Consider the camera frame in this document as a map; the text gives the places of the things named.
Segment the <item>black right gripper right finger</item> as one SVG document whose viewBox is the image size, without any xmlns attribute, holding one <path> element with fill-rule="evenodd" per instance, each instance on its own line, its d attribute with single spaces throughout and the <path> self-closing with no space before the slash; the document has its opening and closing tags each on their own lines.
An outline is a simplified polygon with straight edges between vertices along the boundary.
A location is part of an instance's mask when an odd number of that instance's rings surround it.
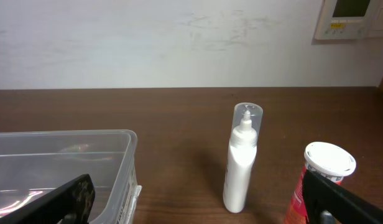
<svg viewBox="0 0 383 224">
<path fill-rule="evenodd" d="M 383 224 L 383 210 L 361 199 L 317 172 L 306 171 L 302 195 L 309 224 Z"/>
</svg>

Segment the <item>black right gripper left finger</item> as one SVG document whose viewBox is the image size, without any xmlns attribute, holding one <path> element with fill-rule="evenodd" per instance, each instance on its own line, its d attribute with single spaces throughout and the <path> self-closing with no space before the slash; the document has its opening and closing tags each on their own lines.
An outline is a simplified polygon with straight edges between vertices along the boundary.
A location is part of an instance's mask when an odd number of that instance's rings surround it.
<svg viewBox="0 0 383 224">
<path fill-rule="evenodd" d="M 0 218 L 0 224 L 88 224 L 95 200 L 89 174 L 82 174 Z"/>
</svg>

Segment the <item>orange tube white cap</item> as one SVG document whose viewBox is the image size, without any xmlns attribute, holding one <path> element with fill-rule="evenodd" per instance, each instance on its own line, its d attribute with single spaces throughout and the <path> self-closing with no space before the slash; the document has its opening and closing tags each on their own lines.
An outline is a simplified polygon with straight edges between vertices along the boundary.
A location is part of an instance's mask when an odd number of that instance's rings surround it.
<svg viewBox="0 0 383 224">
<path fill-rule="evenodd" d="M 307 211 L 302 195 L 302 182 L 307 170 L 317 172 L 341 184 L 356 169 L 355 158 L 343 148 L 328 142 L 311 142 L 305 148 L 305 164 L 284 218 L 285 224 L 306 223 Z"/>
</svg>

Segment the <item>white squeeze bottle clear cap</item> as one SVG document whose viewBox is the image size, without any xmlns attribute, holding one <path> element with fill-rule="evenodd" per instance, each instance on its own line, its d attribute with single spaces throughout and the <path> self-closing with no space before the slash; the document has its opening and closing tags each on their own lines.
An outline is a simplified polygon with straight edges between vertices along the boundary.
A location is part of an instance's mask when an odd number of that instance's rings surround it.
<svg viewBox="0 0 383 224">
<path fill-rule="evenodd" d="M 262 116 L 263 109 L 254 103 L 234 107 L 223 189 L 223 202 L 231 213 L 241 212 L 246 203 Z"/>
</svg>

